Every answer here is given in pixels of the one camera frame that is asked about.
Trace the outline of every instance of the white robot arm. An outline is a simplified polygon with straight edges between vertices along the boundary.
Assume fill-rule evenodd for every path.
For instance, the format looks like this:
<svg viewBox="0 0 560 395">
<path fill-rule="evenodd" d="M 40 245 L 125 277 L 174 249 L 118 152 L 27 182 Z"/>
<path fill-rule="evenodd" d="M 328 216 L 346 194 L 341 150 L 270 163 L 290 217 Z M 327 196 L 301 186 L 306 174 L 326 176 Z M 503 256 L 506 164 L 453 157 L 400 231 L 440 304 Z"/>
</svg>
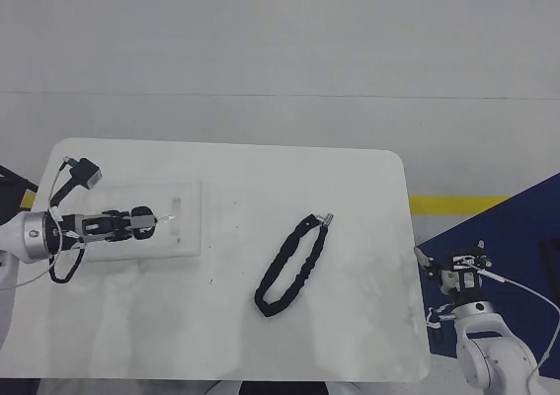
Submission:
<svg viewBox="0 0 560 395">
<path fill-rule="evenodd" d="M 556 307 L 559 314 L 560 310 L 537 292 L 489 273 L 487 268 L 492 263 L 483 253 L 483 247 L 483 242 L 480 242 L 474 252 L 452 256 L 448 267 L 436 265 L 433 258 L 416 248 L 419 264 L 429 279 L 440 284 L 442 293 L 451 296 L 454 305 L 450 314 L 439 315 L 445 306 L 438 310 L 430 309 L 428 326 L 439 328 L 441 322 L 454 321 L 457 360 L 462 372 L 466 381 L 472 387 L 483 390 L 485 395 L 547 395 L 547 391 L 538 382 L 538 369 L 549 356 L 549 350 L 560 330 L 560 320 L 550 346 L 541 362 L 537 363 L 529 347 L 510 331 L 492 304 L 482 300 L 481 276 L 511 282 L 545 299 Z M 489 332 L 499 334 L 500 337 L 470 337 Z"/>
<path fill-rule="evenodd" d="M 16 288 L 46 275 L 52 274 L 55 282 L 66 283 L 70 276 L 58 279 L 52 271 L 55 259 L 61 251 L 79 247 L 83 254 L 86 243 L 95 241 L 117 242 L 129 238 L 147 239 L 154 234 L 157 218 L 145 206 L 132 211 L 106 211 L 97 215 L 71 214 L 59 217 L 52 207 L 76 186 L 91 189 L 101 174 L 99 168 L 86 159 L 80 161 L 65 158 L 59 172 L 71 166 L 71 179 L 49 200 L 50 210 L 43 212 L 20 212 L 9 222 L 0 226 L 0 350 L 7 337 L 12 321 L 12 309 Z M 17 283 L 19 263 L 30 264 L 49 259 L 49 269 L 28 281 Z"/>
</svg>

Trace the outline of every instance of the black cable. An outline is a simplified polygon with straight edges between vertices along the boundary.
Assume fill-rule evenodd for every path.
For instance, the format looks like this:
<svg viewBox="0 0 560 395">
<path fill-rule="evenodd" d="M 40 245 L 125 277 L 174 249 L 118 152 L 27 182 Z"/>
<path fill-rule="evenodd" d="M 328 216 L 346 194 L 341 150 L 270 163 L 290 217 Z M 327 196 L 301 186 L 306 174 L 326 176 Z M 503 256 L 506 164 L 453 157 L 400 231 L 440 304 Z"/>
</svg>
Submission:
<svg viewBox="0 0 560 395">
<path fill-rule="evenodd" d="M 55 275 L 55 265 L 53 264 L 53 257 L 49 258 L 49 265 L 51 266 L 51 268 L 49 269 L 49 276 L 51 277 L 51 280 L 55 283 L 61 283 L 61 284 L 70 282 L 71 279 L 73 278 L 73 275 L 75 275 L 75 271 L 77 271 L 78 268 L 80 267 L 80 264 L 82 263 L 82 258 L 84 258 L 84 248 L 80 249 L 80 252 L 78 253 L 78 258 L 75 260 L 73 267 L 71 268 L 71 270 L 69 271 L 69 273 L 66 275 L 65 278 L 58 278 L 58 276 Z"/>
<path fill-rule="evenodd" d="M 323 251 L 323 245 L 326 240 L 326 235 L 328 234 L 327 226 L 319 227 L 319 237 L 312 247 L 310 256 L 306 258 L 306 262 L 301 267 L 301 271 L 295 278 L 294 282 L 286 290 L 284 295 L 279 300 L 272 303 L 268 303 L 264 300 L 265 293 L 267 293 L 271 285 L 273 285 L 276 279 L 278 279 L 278 276 L 280 275 L 286 262 L 288 262 L 288 259 L 294 255 L 295 251 L 297 251 L 299 240 L 311 229 L 319 225 L 319 220 L 313 214 L 310 214 L 301 220 L 297 227 L 295 227 L 295 230 L 290 233 L 283 242 L 276 258 L 271 262 L 267 272 L 264 274 L 264 277 L 262 277 L 260 286 L 256 290 L 254 301 L 265 317 L 272 317 L 282 312 L 290 305 L 290 303 L 292 303 L 295 297 L 299 294 L 299 291 L 305 285 L 306 280 L 310 276 L 310 272 L 314 269 L 315 263 Z"/>
</svg>

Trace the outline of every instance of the blue platform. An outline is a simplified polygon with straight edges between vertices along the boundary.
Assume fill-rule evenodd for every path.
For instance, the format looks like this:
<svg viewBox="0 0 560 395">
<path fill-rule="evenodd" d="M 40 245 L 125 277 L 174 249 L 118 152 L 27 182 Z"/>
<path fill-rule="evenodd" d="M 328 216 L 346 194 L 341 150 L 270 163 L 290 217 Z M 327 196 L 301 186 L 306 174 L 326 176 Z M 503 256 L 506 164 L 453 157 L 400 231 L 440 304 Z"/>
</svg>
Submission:
<svg viewBox="0 0 560 395">
<path fill-rule="evenodd" d="M 493 262 L 492 272 L 560 303 L 560 292 L 555 290 L 560 291 L 560 174 L 423 243 L 420 248 L 443 263 L 448 253 L 470 249 L 479 240 L 485 242 L 486 253 Z M 424 272 L 421 278 L 425 308 L 449 302 Z M 483 281 L 484 298 L 494 304 L 510 329 L 540 359 L 555 330 L 556 311 L 515 286 L 489 278 Z M 431 352 L 455 356 L 453 325 L 442 326 L 443 343 L 432 341 Z M 541 375 L 560 379 L 560 335 Z"/>
</svg>

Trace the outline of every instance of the tabletop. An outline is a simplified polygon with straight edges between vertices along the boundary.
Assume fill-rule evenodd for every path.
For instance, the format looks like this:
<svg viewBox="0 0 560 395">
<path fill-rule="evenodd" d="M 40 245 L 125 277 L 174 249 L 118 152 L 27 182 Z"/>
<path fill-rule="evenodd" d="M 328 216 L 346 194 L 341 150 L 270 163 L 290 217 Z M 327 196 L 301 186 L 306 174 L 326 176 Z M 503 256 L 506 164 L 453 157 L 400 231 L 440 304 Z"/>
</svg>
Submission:
<svg viewBox="0 0 560 395">
<path fill-rule="evenodd" d="M 95 189 L 198 180 L 200 255 L 85 262 L 66 285 L 44 277 L 19 288 L 0 377 L 369 382 L 427 374 L 411 215 L 394 153 L 67 139 L 51 152 L 33 211 L 45 209 L 64 156 L 100 166 Z M 75 190 L 60 211 L 94 214 L 81 211 L 88 193 Z M 285 311 L 264 317 L 253 294 L 281 243 L 306 215 L 327 212 L 335 217 L 310 279 Z M 316 233 L 302 239 L 268 300 L 292 282 Z M 21 265 L 19 281 L 46 265 Z"/>
</svg>

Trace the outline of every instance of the white wire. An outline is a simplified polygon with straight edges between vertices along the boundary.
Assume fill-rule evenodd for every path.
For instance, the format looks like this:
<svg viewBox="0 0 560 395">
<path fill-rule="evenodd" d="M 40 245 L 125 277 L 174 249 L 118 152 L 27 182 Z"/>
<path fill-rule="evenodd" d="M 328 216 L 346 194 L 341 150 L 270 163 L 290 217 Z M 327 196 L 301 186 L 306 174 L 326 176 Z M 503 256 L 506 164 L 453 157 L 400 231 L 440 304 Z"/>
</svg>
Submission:
<svg viewBox="0 0 560 395">
<path fill-rule="evenodd" d="M 556 343 L 556 338 L 558 337 L 558 333 L 560 332 L 560 308 L 551 300 L 549 300 L 548 298 L 546 298 L 545 296 L 541 295 L 540 293 L 536 292 L 533 289 L 528 288 L 527 286 L 520 284 L 516 281 L 512 281 L 509 278 L 505 278 L 504 280 L 506 282 L 509 282 L 512 285 L 516 285 L 521 289 L 524 289 L 538 297 L 540 297 L 541 299 L 543 299 L 544 301 L 546 301 L 547 303 L 549 303 L 552 307 L 554 307 L 554 309 L 556 309 L 556 312 L 558 313 L 558 324 L 556 325 L 556 330 L 554 331 L 554 335 L 552 336 L 552 340 L 549 342 L 549 346 L 547 346 L 547 350 L 545 350 L 545 353 L 543 353 L 543 356 L 540 358 L 540 362 L 538 363 L 538 365 L 534 368 L 534 370 L 532 371 L 532 373 L 529 374 L 529 377 L 527 378 L 527 385 L 529 386 L 529 381 L 534 377 L 534 374 L 540 370 L 540 367 L 545 363 L 545 361 L 549 358 L 549 353 L 552 351 L 552 348 L 554 347 L 554 343 Z"/>
<path fill-rule="evenodd" d="M 49 265 L 49 267 L 48 267 L 48 269 L 47 269 L 46 271 L 44 271 L 44 272 L 42 272 L 41 274 L 35 276 L 34 278 L 28 279 L 27 281 L 18 283 L 18 284 L 14 285 L 14 286 L 2 287 L 2 288 L 0 288 L 0 290 L 15 289 L 15 288 L 21 287 L 21 286 L 23 286 L 23 285 L 30 284 L 30 283 L 36 281 L 37 279 L 41 278 L 42 276 L 46 275 L 47 273 L 49 273 L 49 271 L 55 266 L 55 264 L 57 264 L 58 258 L 59 258 L 59 256 L 60 256 L 60 252 L 62 251 L 62 239 L 63 239 L 63 236 L 62 236 L 62 230 L 60 229 L 60 223 L 58 222 L 57 218 L 55 217 L 55 214 L 53 214 L 53 212 L 52 212 L 52 210 L 51 210 L 51 196 L 52 196 L 52 194 L 53 194 L 53 189 L 55 188 L 55 184 L 56 184 L 57 181 L 58 181 L 58 177 L 60 176 L 60 173 L 62 172 L 62 169 L 64 169 L 64 166 L 60 166 L 60 168 L 58 168 L 58 171 L 57 171 L 57 173 L 55 174 L 55 177 L 53 178 L 53 183 L 51 184 L 51 189 L 49 190 L 49 197 L 48 197 L 47 203 L 46 203 L 47 211 L 49 212 L 49 216 L 51 217 L 51 219 L 53 219 L 53 222 L 55 223 L 56 229 L 58 230 L 58 234 L 59 234 L 59 236 L 60 236 L 60 242 L 59 242 L 59 244 L 58 244 L 58 251 L 57 251 L 57 253 L 55 253 L 55 254 L 53 255 L 53 263 L 52 263 L 51 265 Z"/>
<path fill-rule="evenodd" d="M 534 368 L 534 370 L 529 374 L 529 376 L 527 377 L 527 386 L 529 387 L 529 382 L 530 380 L 534 377 L 534 374 L 540 370 L 540 367 L 545 363 L 545 361 L 549 358 L 549 354 L 552 351 L 552 348 L 554 347 L 554 343 L 556 343 L 556 338 L 558 337 L 558 333 L 560 332 L 560 308 L 556 305 L 556 303 L 552 302 L 551 300 L 549 300 L 548 298 L 546 298 L 545 296 L 541 295 L 540 293 L 536 292 L 533 289 L 528 288 L 527 286 L 518 283 L 514 280 L 511 280 L 509 278 L 505 278 L 503 276 L 498 276 L 495 275 L 494 273 L 490 273 L 486 270 L 482 270 L 480 271 L 479 268 L 468 264 L 468 263 L 464 263 L 465 265 L 477 270 L 480 274 L 484 275 L 484 276 L 488 276 L 492 279 L 495 279 L 499 282 L 509 282 L 512 285 L 518 286 L 521 289 L 524 289 L 528 292 L 530 292 L 531 294 L 538 296 L 539 298 L 543 299 L 544 301 L 546 301 L 547 303 L 549 303 L 558 313 L 558 324 L 556 325 L 556 330 L 554 331 L 554 335 L 552 336 L 552 340 L 549 342 L 549 345 L 547 346 L 547 350 L 545 350 L 545 353 L 543 353 L 543 356 L 540 358 L 540 362 L 538 363 L 538 365 Z"/>
</svg>

